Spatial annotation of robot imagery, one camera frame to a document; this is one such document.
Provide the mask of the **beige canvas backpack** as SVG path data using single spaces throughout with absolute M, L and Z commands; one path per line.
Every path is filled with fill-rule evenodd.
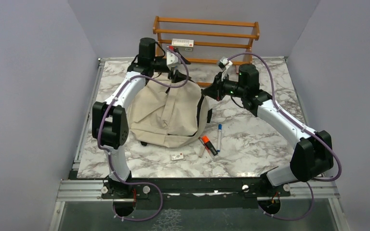
M 201 87 L 191 79 L 149 81 L 128 110 L 133 137 L 145 144 L 179 148 L 196 141 L 210 123 L 212 109 Z

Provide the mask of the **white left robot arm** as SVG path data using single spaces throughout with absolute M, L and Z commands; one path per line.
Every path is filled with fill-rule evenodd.
M 127 68 L 123 82 L 110 97 L 92 106 L 92 136 L 106 154 L 109 178 L 116 182 L 114 192 L 122 198 L 132 193 L 132 184 L 127 181 L 131 171 L 124 150 L 129 133 L 126 109 L 149 81 L 174 88 L 153 78 L 155 72 L 168 73 L 179 65 L 187 68 L 190 64 L 177 48 L 167 47 L 162 56 L 157 56 L 157 47 L 162 46 L 155 39 L 141 38 L 138 54 Z

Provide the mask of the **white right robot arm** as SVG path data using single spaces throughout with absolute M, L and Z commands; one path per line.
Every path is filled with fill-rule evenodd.
M 241 65 L 237 81 L 229 80 L 219 72 L 214 81 L 202 90 L 202 94 L 217 101 L 226 95 L 240 98 L 244 109 L 271 125 L 294 148 L 288 164 L 260 176 L 259 191 L 263 195 L 272 195 L 279 185 L 285 183 L 307 182 L 333 167 L 330 134 L 324 130 L 317 132 L 305 128 L 299 120 L 283 112 L 273 97 L 260 89 L 259 71 L 255 65 Z

